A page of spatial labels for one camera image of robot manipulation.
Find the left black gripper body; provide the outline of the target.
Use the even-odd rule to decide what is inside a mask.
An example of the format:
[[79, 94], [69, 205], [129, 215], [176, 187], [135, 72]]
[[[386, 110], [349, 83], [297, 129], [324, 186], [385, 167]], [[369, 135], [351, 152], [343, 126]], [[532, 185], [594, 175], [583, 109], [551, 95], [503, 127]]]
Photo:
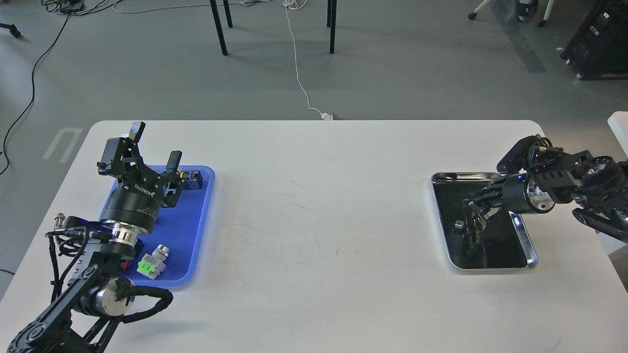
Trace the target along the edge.
[[101, 223], [126, 223], [144, 231], [155, 228], [159, 211], [175, 207], [181, 197], [186, 181], [179, 170], [130, 171], [117, 183], [110, 193], [101, 214]]

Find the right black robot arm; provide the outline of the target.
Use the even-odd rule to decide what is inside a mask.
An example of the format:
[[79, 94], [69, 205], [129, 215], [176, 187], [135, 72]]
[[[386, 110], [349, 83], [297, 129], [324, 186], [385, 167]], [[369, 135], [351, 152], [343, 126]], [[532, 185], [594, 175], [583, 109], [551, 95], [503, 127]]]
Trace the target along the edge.
[[627, 163], [588, 150], [570, 154], [539, 134], [520, 139], [497, 164], [498, 178], [462, 201], [453, 231], [478, 238], [503, 212], [547, 214], [575, 202], [579, 223], [626, 243]]

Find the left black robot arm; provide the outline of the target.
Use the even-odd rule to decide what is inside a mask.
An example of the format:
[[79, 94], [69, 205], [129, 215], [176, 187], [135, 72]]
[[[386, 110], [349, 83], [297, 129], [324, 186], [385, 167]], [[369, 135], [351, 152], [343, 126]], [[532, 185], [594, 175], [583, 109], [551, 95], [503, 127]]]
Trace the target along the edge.
[[177, 205], [185, 184], [181, 151], [170, 153], [161, 173], [144, 163], [138, 145], [145, 126], [135, 122], [128, 134], [107, 140], [97, 172], [117, 185], [101, 219], [56, 216], [46, 234], [50, 305], [14, 337], [9, 353], [102, 353], [119, 324], [148, 319], [173, 301], [170, 290], [135, 285], [123, 275], [139, 235], [153, 232], [159, 211]]

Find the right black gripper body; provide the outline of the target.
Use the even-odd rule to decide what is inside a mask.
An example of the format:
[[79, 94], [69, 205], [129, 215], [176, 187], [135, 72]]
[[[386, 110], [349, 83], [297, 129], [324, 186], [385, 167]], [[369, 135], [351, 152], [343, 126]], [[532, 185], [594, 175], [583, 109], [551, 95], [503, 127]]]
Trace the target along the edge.
[[503, 176], [484, 187], [487, 203], [513, 212], [529, 214], [531, 204], [527, 199], [528, 178], [523, 174]]

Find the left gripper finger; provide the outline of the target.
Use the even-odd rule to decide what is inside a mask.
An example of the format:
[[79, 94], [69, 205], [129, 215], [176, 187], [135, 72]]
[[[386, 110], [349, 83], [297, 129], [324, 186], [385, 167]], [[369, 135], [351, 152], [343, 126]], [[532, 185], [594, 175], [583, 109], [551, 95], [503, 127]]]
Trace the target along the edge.
[[135, 122], [128, 134], [119, 138], [109, 138], [105, 144], [103, 156], [97, 163], [100, 175], [124, 177], [127, 172], [144, 167], [139, 151], [139, 141], [146, 124]]
[[166, 169], [159, 175], [159, 191], [161, 202], [177, 202], [183, 192], [184, 180], [181, 177], [179, 164], [181, 151], [172, 151], [166, 163]]

